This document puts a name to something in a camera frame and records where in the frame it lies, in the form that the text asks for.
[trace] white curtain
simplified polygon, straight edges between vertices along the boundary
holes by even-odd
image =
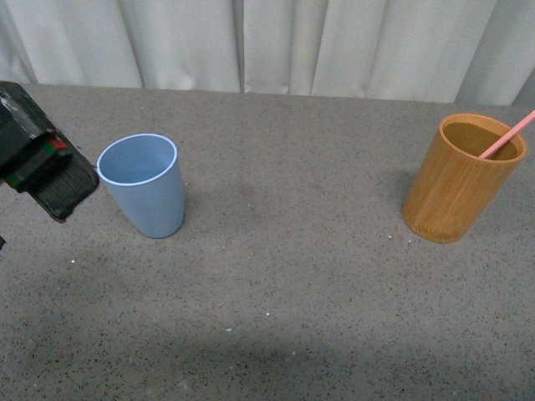
[[[535,107],[535,0],[0,0],[0,79]]]

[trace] pink straw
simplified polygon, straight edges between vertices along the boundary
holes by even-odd
[[[494,155],[494,153],[500,149],[502,146],[504,146],[509,140],[512,139],[513,136],[518,134],[520,131],[522,131],[526,126],[535,120],[535,110],[532,111],[530,114],[528,114],[522,121],[520,121],[517,125],[512,127],[509,132],[507,132],[503,137],[501,137],[499,140],[497,140],[490,148],[485,150],[479,157],[482,159],[486,159],[489,156]]]

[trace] gray countertop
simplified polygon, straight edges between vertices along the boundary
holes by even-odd
[[[530,110],[26,88],[93,163],[174,140],[186,214],[151,240],[104,185],[63,225],[0,186],[0,399],[535,397],[534,157],[456,243],[400,214],[442,118]]]

